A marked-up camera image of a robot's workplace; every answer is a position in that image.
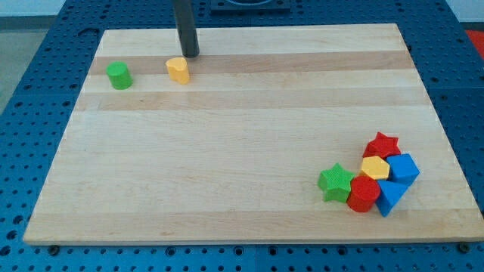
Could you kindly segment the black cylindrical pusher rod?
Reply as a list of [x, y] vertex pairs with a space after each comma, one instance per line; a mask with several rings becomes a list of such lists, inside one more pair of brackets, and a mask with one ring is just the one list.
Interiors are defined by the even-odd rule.
[[199, 43], [191, 0], [173, 0], [175, 24], [182, 54], [187, 58], [199, 55]]

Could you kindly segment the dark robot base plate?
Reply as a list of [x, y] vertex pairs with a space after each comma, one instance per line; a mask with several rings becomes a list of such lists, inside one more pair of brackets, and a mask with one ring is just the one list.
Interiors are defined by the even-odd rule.
[[289, 11], [291, 0], [209, 0], [210, 12], [264, 12]]

